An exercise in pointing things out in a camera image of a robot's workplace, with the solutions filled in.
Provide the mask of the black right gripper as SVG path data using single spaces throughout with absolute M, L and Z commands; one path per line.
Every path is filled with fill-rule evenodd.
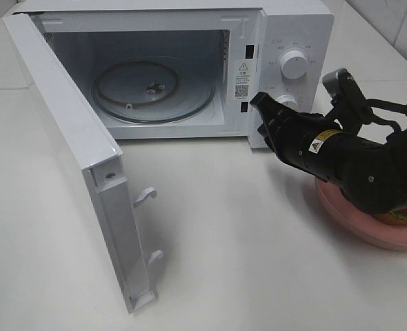
M 250 105 L 266 121 L 266 125 L 261 124 L 257 131 L 277 158 L 298 170 L 312 172 L 304 160 L 308 154 L 308 140 L 322 130 L 331 129 L 331 122 L 320 114 L 298 113 L 266 92 L 258 92 Z

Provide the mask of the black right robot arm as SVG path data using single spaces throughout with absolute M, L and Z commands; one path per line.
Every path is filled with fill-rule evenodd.
M 266 142 L 283 163 L 336 185 L 367 214 L 407 208 L 407 129 L 380 144 L 321 115 L 283 108 L 259 113 Z

